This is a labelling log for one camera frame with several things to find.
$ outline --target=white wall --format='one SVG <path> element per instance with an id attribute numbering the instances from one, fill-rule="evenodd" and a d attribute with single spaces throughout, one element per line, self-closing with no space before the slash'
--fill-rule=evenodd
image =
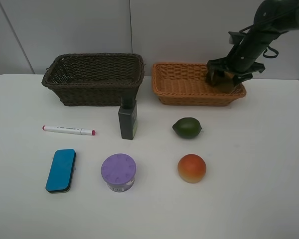
<path id="1" fill-rule="evenodd" d="M 5 73 L 30 74 L 32 72 L 0 9 L 0 75 Z"/>
<path id="2" fill-rule="evenodd" d="M 36 74 L 66 53 L 131 53 L 128 0 L 1 0 Z"/>
<path id="3" fill-rule="evenodd" d="M 131 0 L 133 51 L 143 56 L 146 75 L 159 61 L 207 62 L 225 57 L 228 31 L 253 23 L 263 0 Z M 267 68 L 257 78 L 299 79 L 299 31 L 271 45 L 276 59 L 260 57 Z"/>

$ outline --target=white marker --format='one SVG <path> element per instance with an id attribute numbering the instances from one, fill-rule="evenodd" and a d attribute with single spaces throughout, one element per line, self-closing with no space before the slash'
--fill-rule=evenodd
<path id="1" fill-rule="evenodd" d="M 71 133 L 71 134 L 80 134 L 80 135 L 95 135 L 95 130 L 92 129 L 83 129 L 83 128 L 65 128 L 58 126 L 43 126 L 44 131 L 56 132 L 56 133 Z"/>

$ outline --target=wicker basket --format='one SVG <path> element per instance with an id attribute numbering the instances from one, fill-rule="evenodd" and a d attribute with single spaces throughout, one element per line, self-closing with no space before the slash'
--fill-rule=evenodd
<path id="1" fill-rule="evenodd" d="M 227 106 L 246 95 L 239 84 L 230 94 L 206 83 L 206 64 L 157 63 L 152 68 L 152 88 L 165 105 Z"/>
<path id="2" fill-rule="evenodd" d="M 136 54 L 66 54 L 54 60 L 42 84 L 65 106 L 119 106 L 124 91 L 136 96 L 143 77 Z"/>

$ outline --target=purple container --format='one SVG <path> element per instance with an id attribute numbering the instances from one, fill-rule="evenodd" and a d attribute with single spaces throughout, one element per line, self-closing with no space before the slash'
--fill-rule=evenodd
<path id="1" fill-rule="evenodd" d="M 102 164 L 101 174 L 109 188 L 114 192 L 124 192 L 134 184 L 136 164 L 126 154 L 114 154 Z"/>

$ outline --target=black cable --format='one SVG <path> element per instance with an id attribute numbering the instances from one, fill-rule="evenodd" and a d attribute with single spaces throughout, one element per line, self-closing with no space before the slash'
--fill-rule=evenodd
<path id="1" fill-rule="evenodd" d="M 296 6 L 296 7 L 294 7 L 293 9 L 291 9 L 291 10 L 289 10 L 289 11 L 285 11 L 285 12 L 283 12 L 283 13 L 278 14 L 277 16 L 273 16 L 273 17 L 268 18 L 268 19 L 266 19 L 266 20 L 264 20 L 264 21 L 261 21 L 261 22 L 258 22 L 258 23 L 256 23 L 256 24 L 252 24 L 252 25 L 250 25 L 250 26 L 247 26 L 247 27 L 245 27 L 244 29 L 241 29 L 239 32 L 240 32 L 240 33 L 243 33 L 244 31 L 246 31 L 246 30 L 248 30 L 248 29 L 250 29 L 250 28 L 252 28 L 252 27 L 259 26 L 259 25 L 266 24 L 266 23 L 270 23 L 270 22 L 272 22 L 272 21 L 274 21 L 274 20 L 276 20 L 276 19 L 278 19 L 278 18 L 281 18 L 281 17 L 283 17 L 283 16 L 285 16 L 285 15 L 287 15 L 287 14 L 289 14 L 289 13 L 292 13 L 292 12 L 298 10 L 298 9 L 299 9 L 299 6 Z"/>

